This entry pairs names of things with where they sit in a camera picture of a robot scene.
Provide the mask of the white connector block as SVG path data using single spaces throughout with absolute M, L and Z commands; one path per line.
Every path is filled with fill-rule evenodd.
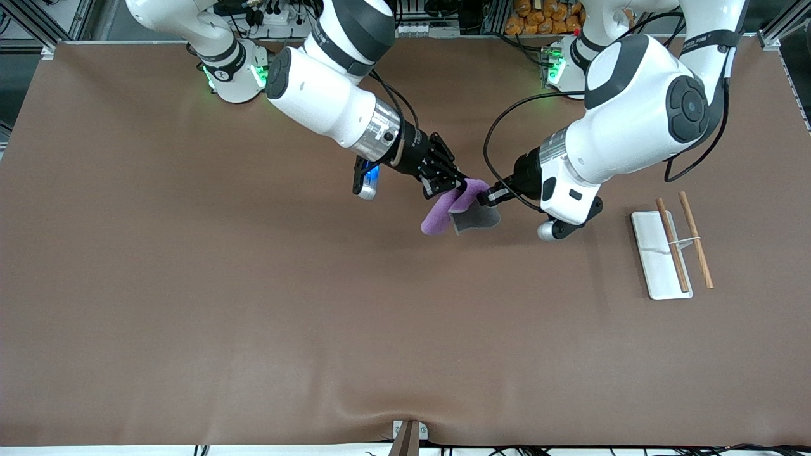
M 408 21 L 396 28 L 397 38 L 454 38 L 463 31 L 455 22 L 418 22 Z

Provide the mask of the white power strip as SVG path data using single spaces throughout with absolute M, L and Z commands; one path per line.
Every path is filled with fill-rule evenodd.
M 247 37 L 259 40 L 302 41 L 321 12 L 311 0 L 249 0 Z

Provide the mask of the white rack with wooden rods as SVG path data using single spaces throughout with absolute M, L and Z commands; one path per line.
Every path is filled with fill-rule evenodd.
M 677 236 L 673 216 L 661 198 L 655 200 L 655 211 L 635 212 L 630 216 L 647 292 L 652 300 L 693 297 L 693 287 L 682 252 L 688 246 L 693 246 L 697 254 L 705 288 L 715 289 L 706 250 L 689 199 L 683 191 L 679 193 L 679 201 L 689 229 L 687 237 Z

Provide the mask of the aluminium frame post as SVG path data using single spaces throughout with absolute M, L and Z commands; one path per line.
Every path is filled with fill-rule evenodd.
M 0 55 L 52 54 L 92 35 L 103 0 L 0 0 Z
M 778 50 L 780 40 L 811 24 L 811 0 L 790 0 L 788 5 L 758 31 L 760 46 L 765 51 Z

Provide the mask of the bag of orange items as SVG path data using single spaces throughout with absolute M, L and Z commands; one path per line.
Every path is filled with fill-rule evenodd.
M 505 35 L 578 34 L 586 19 L 579 0 L 512 0 L 512 6 Z

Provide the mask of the grey metal table bracket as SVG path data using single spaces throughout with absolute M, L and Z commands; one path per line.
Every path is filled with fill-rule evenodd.
M 420 421 L 394 421 L 388 456 L 419 456 L 422 441 L 428 441 L 428 425 Z

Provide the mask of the purple and grey towel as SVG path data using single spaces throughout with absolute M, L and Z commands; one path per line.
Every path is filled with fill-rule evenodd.
M 469 230 L 490 230 L 501 222 L 496 207 L 481 205 L 479 194 L 489 190 L 489 185 L 480 179 L 465 179 L 463 190 L 453 189 L 441 194 L 424 218 L 421 231 L 426 236 L 440 236 L 448 228 L 460 236 Z

